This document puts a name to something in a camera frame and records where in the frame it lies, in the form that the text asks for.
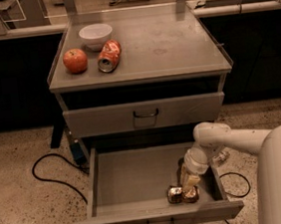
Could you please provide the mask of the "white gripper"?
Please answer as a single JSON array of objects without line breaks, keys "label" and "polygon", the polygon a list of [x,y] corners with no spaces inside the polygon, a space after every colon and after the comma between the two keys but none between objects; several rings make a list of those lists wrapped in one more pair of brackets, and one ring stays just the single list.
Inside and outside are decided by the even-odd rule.
[{"label": "white gripper", "polygon": [[207,151],[197,145],[193,145],[185,154],[181,167],[180,181],[182,190],[189,192],[199,183],[198,175],[204,174],[208,168],[209,157]]}]

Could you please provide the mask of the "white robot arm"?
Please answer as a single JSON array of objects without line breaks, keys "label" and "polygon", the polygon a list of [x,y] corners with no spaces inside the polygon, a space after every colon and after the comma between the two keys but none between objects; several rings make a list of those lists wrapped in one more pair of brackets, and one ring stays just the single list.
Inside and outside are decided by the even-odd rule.
[{"label": "white robot arm", "polygon": [[184,192],[193,189],[222,147],[258,158],[258,224],[281,224],[281,125],[274,129],[233,129],[224,123],[202,122],[193,129],[180,176]]}]

